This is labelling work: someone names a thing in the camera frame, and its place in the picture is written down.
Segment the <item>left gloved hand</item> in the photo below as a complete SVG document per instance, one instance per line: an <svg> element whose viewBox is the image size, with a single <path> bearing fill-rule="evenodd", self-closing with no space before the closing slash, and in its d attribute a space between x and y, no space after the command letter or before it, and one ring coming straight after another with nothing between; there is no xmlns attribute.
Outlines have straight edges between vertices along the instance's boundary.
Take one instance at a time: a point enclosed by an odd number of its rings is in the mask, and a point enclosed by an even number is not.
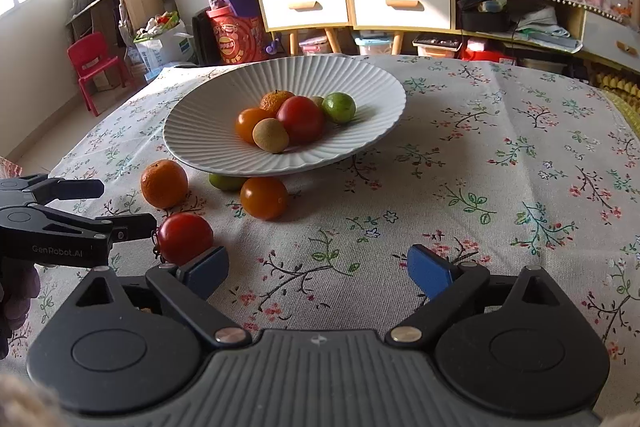
<svg viewBox="0 0 640 427"><path fill-rule="evenodd" d="M1 358L9 353L9 340L28 315L30 302L40 293L39 274L32 262L1 259Z"/></svg>

